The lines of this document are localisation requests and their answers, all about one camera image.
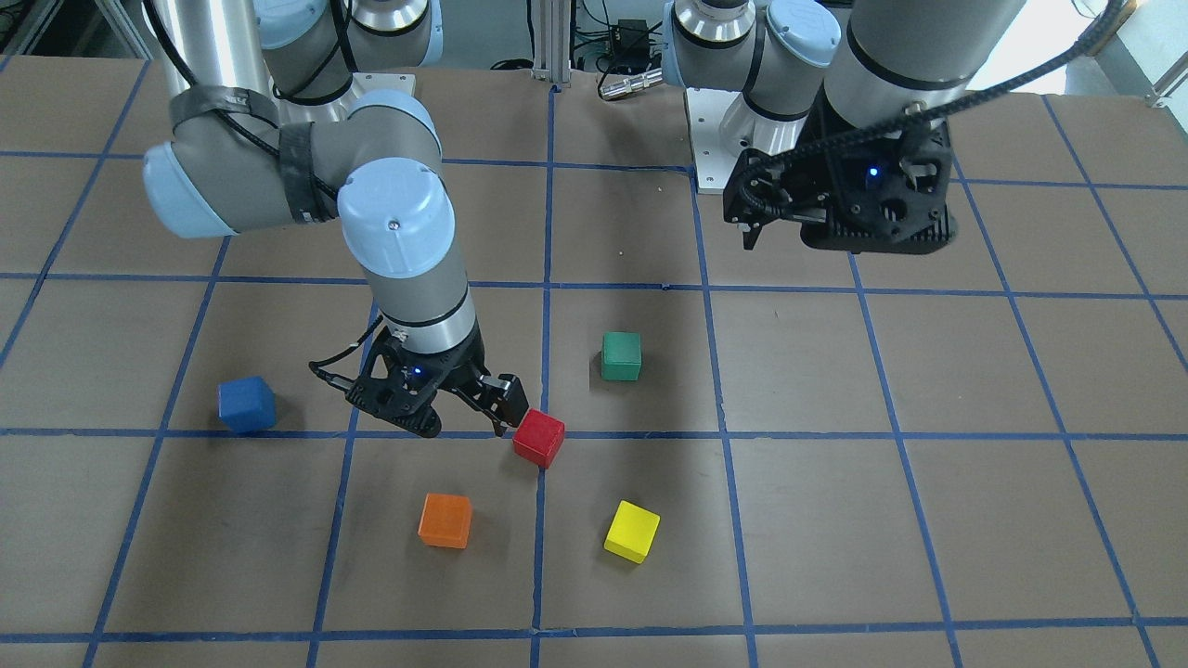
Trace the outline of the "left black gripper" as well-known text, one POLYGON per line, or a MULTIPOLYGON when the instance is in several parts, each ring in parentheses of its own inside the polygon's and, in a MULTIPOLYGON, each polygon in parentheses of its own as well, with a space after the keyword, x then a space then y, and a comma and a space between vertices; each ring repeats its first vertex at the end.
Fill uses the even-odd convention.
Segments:
POLYGON ((744 149, 723 190, 722 219, 758 245, 764 227, 800 223, 800 238, 823 251, 933 254, 959 235, 947 203, 954 151, 947 120, 826 151, 785 165, 744 149))

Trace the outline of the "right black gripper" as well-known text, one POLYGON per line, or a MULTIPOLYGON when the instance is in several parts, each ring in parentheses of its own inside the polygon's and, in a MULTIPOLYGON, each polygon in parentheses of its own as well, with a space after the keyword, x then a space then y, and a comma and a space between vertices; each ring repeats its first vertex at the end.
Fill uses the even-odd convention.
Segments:
POLYGON ((522 380, 514 374, 491 376, 486 368, 479 326, 459 346, 437 353, 409 351, 379 320, 369 323, 356 346, 366 340, 369 352, 362 372, 345 378, 343 393, 349 405, 377 420, 419 437, 436 437, 442 421, 432 402, 440 392, 453 393, 484 415, 497 437, 522 426, 529 412, 522 380))

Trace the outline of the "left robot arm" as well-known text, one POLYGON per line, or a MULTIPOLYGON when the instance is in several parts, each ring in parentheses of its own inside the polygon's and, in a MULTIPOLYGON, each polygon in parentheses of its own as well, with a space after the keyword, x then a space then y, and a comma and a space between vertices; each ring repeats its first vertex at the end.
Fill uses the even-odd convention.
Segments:
POLYGON ((737 95, 720 127, 733 160, 725 223, 754 248, 765 225, 801 225, 807 246, 925 256, 958 234, 947 204, 946 120, 879 130, 845 149, 763 166, 814 141, 898 122, 962 96, 1020 1, 669 1, 666 84, 737 95))

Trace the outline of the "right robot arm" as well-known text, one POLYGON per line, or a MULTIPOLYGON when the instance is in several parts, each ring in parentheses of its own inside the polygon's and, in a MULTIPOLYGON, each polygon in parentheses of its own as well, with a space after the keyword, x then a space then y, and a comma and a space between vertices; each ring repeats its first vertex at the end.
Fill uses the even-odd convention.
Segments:
POLYGON ((145 1, 173 138, 148 149, 148 202, 173 234, 225 238, 339 221, 377 305, 359 376, 310 371, 421 437, 453 393, 503 435, 529 399, 492 374, 429 111, 394 69, 443 48, 437 1, 145 1))

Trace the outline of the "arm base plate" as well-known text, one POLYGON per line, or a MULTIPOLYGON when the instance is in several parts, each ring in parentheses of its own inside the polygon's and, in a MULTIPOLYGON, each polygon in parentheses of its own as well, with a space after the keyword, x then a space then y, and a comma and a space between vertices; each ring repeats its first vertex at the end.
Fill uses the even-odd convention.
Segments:
POLYGON ((720 195, 738 156, 754 143, 754 122, 742 93, 685 89, 689 140, 697 189, 720 195))
POLYGON ((339 103, 350 106, 375 90, 398 90, 415 95, 416 77, 411 73, 352 73, 350 86, 339 103))

